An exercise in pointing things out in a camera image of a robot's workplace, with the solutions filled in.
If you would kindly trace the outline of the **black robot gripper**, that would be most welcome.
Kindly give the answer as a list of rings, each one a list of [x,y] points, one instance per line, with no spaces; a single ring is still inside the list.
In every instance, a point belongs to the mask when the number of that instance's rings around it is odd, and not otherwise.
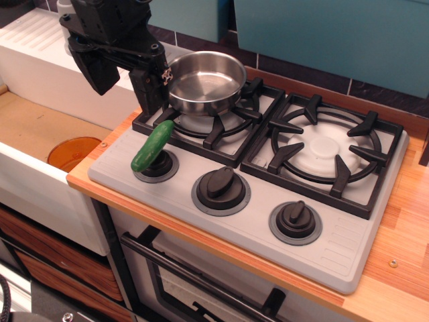
[[[153,64],[161,75],[134,68],[129,73],[143,114],[152,116],[169,99],[171,68],[163,45],[148,30],[149,1],[72,1],[74,13],[60,24],[70,36],[68,47],[90,86],[104,95],[120,79],[117,66]]]

